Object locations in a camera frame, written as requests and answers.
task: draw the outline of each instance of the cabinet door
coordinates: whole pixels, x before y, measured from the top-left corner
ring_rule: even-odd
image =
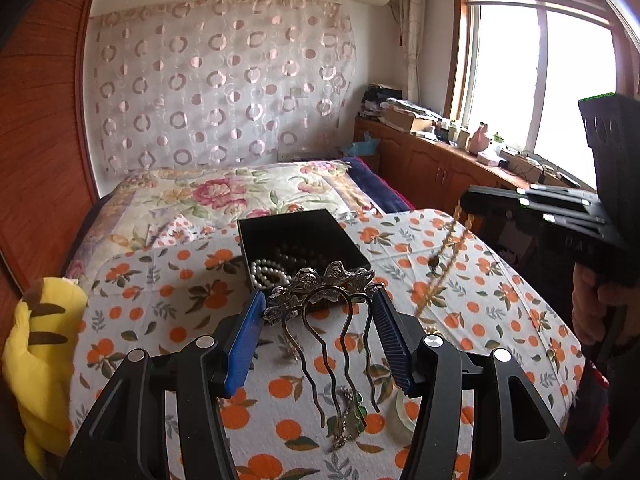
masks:
[[[498,184],[498,178],[493,173],[480,168],[475,163],[454,155],[450,155],[449,164],[441,180],[445,188],[443,192],[442,210],[450,215],[453,215],[460,197],[469,186],[496,187]],[[460,222],[464,222],[465,220],[466,213],[463,213],[460,217]],[[478,232],[481,222],[481,218],[478,218],[478,220],[474,222],[473,231]]]
[[[442,175],[446,152],[430,142],[411,137],[403,193],[418,209],[442,208]]]
[[[404,194],[407,158],[405,142],[411,136],[376,121],[357,120],[355,137],[362,140],[365,131],[369,132],[374,139],[381,141],[378,146],[380,153],[378,175],[386,180],[391,187]]]

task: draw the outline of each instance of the blue gripper pad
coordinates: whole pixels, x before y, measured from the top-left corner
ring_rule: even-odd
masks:
[[[398,313],[384,288],[373,296],[372,316],[396,385],[407,397],[421,396],[421,385],[415,381],[412,362],[425,335],[420,321]]]
[[[231,398],[236,390],[244,385],[254,358],[258,338],[264,326],[262,314],[266,308],[266,299],[260,290],[255,290],[249,302],[240,314],[223,319],[213,334],[222,345],[222,371],[226,376],[214,375],[213,381],[220,384],[219,397]]]

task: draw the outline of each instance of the blue cloth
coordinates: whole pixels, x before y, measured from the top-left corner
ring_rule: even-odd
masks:
[[[344,162],[351,165],[349,176],[385,213],[398,213],[411,211],[412,208],[405,202],[389,184],[373,173],[367,165],[355,156],[345,156]]]
[[[349,156],[375,155],[378,150],[380,139],[372,139],[369,132],[364,132],[364,140],[352,142],[348,148],[343,148],[342,152]]]

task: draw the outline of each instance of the window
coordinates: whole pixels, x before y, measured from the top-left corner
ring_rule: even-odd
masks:
[[[450,112],[595,188],[578,101],[616,91],[610,15],[597,0],[464,0]]]

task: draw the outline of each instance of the pearl necklace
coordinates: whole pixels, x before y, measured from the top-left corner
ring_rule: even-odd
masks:
[[[268,290],[274,286],[286,286],[291,282],[291,276],[284,271],[284,267],[272,260],[251,262],[250,273],[251,284],[260,290]]]

